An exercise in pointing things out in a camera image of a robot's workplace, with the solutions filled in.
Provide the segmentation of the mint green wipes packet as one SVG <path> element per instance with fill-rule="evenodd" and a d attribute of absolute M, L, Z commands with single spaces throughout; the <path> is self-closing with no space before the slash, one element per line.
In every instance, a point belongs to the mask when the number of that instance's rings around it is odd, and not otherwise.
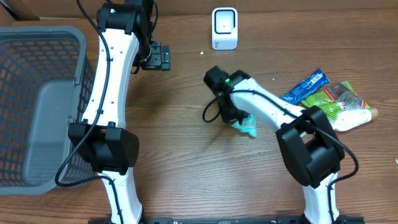
<path fill-rule="evenodd" d="M 257 120 L 251 114 L 247 118 L 244 118 L 241 124 L 238 121 L 233 123 L 232 127 L 236 128 L 241 133 L 249 134 L 253 138 L 257 136 Z"/>

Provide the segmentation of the blue snack packet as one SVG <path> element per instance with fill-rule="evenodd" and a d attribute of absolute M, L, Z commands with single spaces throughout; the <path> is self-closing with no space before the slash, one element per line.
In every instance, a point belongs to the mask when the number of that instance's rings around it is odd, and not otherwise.
<path fill-rule="evenodd" d="M 312 75 L 282 95 L 280 99 L 293 105 L 299 105 L 302 100 L 328 83 L 330 83 L 330 79 L 318 68 Z"/>

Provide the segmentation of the green red snack packet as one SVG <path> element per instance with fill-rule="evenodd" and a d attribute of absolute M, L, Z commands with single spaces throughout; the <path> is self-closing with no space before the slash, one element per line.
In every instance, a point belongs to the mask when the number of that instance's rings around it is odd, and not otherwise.
<path fill-rule="evenodd" d="M 317 106 L 329 119 L 337 120 L 338 114 L 346 110 L 362 110 L 371 107 L 359 97 L 348 81 L 341 82 L 322 91 L 318 91 L 301 103 L 307 108 Z"/>

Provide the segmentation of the white bamboo cream tube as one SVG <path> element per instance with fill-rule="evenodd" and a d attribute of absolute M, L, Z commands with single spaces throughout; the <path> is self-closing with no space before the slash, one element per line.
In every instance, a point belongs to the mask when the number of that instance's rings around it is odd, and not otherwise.
<path fill-rule="evenodd" d="M 335 131 L 343 132 L 356 128 L 362 124 L 368 123 L 378 116 L 376 108 L 361 110 L 344 110 L 338 113 L 336 119 L 329 119 L 332 128 Z"/>

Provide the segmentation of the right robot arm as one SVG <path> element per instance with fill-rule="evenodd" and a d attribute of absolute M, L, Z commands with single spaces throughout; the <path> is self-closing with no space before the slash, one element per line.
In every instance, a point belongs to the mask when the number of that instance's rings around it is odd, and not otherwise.
<path fill-rule="evenodd" d="M 215 95 L 225 123 L 242 123 L 253 115 L 275 132 L 286 169 L 303 187 L 305 222 L 337 221 L 333 187 L 345 153 L 326 114 L 280 99 L 241 70 L 228 74 L 215 66 L 203 81 Z"/>

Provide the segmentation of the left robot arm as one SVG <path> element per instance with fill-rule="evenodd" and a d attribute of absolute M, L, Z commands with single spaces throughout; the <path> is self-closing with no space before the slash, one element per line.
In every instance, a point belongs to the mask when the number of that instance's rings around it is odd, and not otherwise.
<path fill-rule="evenodd" d="M 152 35 L 159 8 L 155 1 L 106 1 L 91 21 L 99 36 L 92 92 L 83 116 L 70 123 L 68 137 L 78 154 L 103 181 L 111 206 L 108 223 L 143 223 L 133 177 L 138 137 L 126 130 L 129 79 L 139 70 L 168 71 L 170 48 Z"/>

